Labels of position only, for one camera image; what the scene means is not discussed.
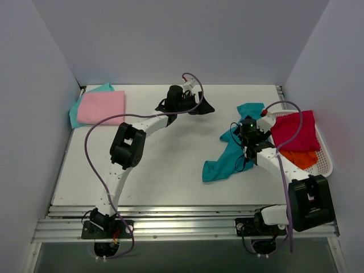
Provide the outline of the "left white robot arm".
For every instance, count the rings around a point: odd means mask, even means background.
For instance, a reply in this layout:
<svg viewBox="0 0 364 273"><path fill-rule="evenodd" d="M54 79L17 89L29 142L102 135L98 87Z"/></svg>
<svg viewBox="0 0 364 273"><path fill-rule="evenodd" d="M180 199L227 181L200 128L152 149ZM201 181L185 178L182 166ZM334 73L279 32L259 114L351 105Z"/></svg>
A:
<svg viewBox="0 0 364 273"><path fill-rule="evenodd" d="M152 114L134 115L142 120L119 125L110 147L111 170L106 181L98 174L88 151L85 151L86 159L104 187L100 203L90 213L94 232L101 238L109 238L114 234L118 214L116 206L128 175L142 159L146 138L168 127L179 114L205 115L215 111L204 98L204 89L195 92L193 87L191 81L182 86L171 85L167 97Z"/></svg>

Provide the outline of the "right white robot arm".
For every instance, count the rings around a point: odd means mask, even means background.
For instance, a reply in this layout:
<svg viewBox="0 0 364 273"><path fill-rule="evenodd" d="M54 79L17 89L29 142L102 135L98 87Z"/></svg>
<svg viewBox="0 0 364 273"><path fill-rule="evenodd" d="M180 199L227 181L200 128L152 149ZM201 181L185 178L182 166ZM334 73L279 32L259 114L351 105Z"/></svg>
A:
<svg viewBox="0 0 364 273"><path fill-rule="evenodd" d="M273 226L305 231L336 219L329 183L323 175L313 175L290 162L268 141L275 117L246 116L234 135L240 140L244 164L252 162L283 182L286 204L259 209L253 219L256 233L267 234Z"/></svg>

